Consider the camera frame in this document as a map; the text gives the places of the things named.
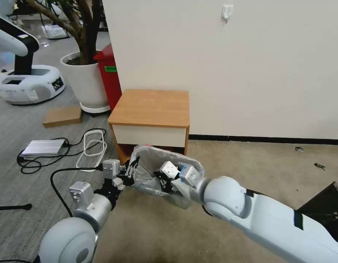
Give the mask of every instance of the wooden nightstand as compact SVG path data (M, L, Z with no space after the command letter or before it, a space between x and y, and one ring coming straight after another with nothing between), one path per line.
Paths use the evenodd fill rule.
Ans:
M187 91L126 89L108 118L124 164L138 144L186 154L190 127Z

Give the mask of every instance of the green label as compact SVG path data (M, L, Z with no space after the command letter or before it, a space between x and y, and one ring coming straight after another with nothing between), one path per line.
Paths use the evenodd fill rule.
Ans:
M117 72L117 67L116 66L104 66L104 71L105 72Z

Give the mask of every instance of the plastic bag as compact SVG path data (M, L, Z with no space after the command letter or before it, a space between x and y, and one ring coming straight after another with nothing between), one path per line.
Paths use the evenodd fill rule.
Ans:
M203 176L204 169L200 162L187 157L185 155L162 150L153 146L138 145L134 148L131 154L130 164L138 157L139 163L133 171L135 184L132 186L138 191L163 197L169 203L178 206L182 209L187 209L192 201L183 197L180 193L165 193L161 189L161 184L157 177L154 177L153 172L159 171L162 164L166 161L171 161L179 168L189 164Z

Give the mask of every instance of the red trash bin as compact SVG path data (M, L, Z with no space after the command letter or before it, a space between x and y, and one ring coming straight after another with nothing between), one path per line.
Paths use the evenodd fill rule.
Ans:
M110 110L113 110L121 97L121 89L112 45L107 45L102 51L98 52L93 59L98 62Z

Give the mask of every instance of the drawer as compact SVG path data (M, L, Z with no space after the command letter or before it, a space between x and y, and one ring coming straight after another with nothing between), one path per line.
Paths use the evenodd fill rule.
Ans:
M112 125L119 144L185 147L186 128Z

